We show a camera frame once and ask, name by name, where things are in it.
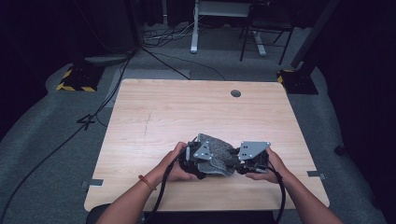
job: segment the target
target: table top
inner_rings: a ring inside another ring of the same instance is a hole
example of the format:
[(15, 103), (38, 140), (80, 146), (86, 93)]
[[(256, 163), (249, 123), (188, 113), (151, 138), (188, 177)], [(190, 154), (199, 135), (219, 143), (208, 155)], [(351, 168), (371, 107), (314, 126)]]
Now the table top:
[[(241, 92), (231, 96), (232, 90)], [(198, 133), (233, 147), (242, 141), (268, 141), (283, 162), (324, 204), (329, 199), (316, 171), (289, 99), (279, 83), (124, 79), (107, 127), (85, 209), (112, 203), (172, 150)], [(148, 199), (145, 211), (157, 201)], [(190, 182), (168, 182), (159, 211), (275, 210), (279, 185), (235, 172)], [(286, 206), (295, 208), (289, 195)]]

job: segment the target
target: person's right hand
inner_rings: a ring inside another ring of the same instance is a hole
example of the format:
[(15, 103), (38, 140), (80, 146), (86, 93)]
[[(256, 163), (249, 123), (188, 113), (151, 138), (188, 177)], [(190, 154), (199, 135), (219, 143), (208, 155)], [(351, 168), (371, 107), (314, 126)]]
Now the person's right hand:
[[(279, 172), (280, 175), (282, 175), (282, 176), (287, 175), (290, 171), (288, 170), (288, 168), (286, 168), (285, 164), (279, 158), (279, 156), (270, 147), (268, 147), (265, 150), (267, 151), (268, 156), (269, 156), (269, 161), (274, 165), (275, 170), (277, 172)], [(267, 174), (247, 173), (246, 177), (254, 179), (254, 180), (264, 179), (271, 183), (277, 184), (276, 175), (272, 171), (268, 171)]]

